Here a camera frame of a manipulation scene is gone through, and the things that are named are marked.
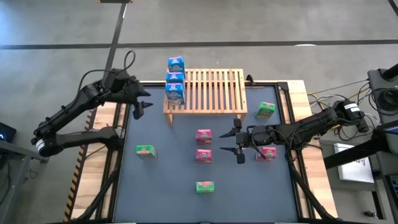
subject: gray tabletop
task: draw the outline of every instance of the gray tabletop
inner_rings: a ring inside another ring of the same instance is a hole
[[[163,116],[164,88],[148,88],[145,98],[154,105],[138,121],[130,119],[119,178],[114,222],[296,222],[297,214],[284,147],[277,146],[272,162],[255,161],[252,149],[245,151],[246,163],[237,164],[232,152],[235,139],[219,139],[233,125],[232,115],[179,115],[174,125]],[[277,110],[268,121],[254,114],[261,101],[276,104],[274,87],[246,90],[251,124],[279,124]],[[197,129],[211,129],[210,146],[197,146]],[[139,144],[157,150],[154,160],[135,154]],[[195,162],[196,149],[211,149],[212,164]],[[197,194],[195,183],[213,181],[215,192]]]

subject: white paper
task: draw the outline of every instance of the white paper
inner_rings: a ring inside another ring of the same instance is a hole
[[[349,149],[351,145],[336,143],[335,153]],[[338,166],[340,180],[374,183],[369,158],[359,159],[348,164]]]

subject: green box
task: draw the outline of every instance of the green box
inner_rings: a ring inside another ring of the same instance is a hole
[[[136,154],[145,159],[145,158],[156,158],[155,148],[151,145],[141,145],[136,147]]]
[[[275,104],[261,102],[260,108],[256,113],[256,117],[259,119],[269,119],[275,112]]]
[[[197,182],[197,193],[213,193],[214,192],[214,182]]]

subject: black stand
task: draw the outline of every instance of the black stand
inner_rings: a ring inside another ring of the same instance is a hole
[[[389,152],[387,139],[384,135],[373,138],[350,149],[324,158],[326,169],[341,166],[371,156],[379,151]]]

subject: concrete floor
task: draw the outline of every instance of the concrete floor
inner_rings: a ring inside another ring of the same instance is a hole
[[[110,44],[121,5],[95,2],[2,0],[0,45]],[[386,0],[135,0],[126,10],[119,43],[378,39],[398,39],[398,17]],[[114,67],[122,67],[126,51],[116,51]],[[0,121],[17,128],[15,143],[33,150],[29,141],[38,123],[73,99],[86,71],[104,68],[108,52],[0,50]],[[166,59],[183,55],[187,67],[243,68],[258,80],[305,80],[314,92],[364,80],[370,69],[389,68],[397,63],[396,52],[398,45],[137,49],[129,73],[162,80]],[[91,74],[85,83],[101,75]],[[361,85],[320,96],[350,96]],[[375,114],[366,102],[361,109]],[[82,130],[84,117],[62,131]],[[76,149],[67,149],[46,165],[32,163],[39,176],[24,184],[16,223],[62,220],[76,155]],[[368,192],[333,189],[333,196],[344,220],[392,223],[391,216],[386,221],[362,216],[374,210]]]

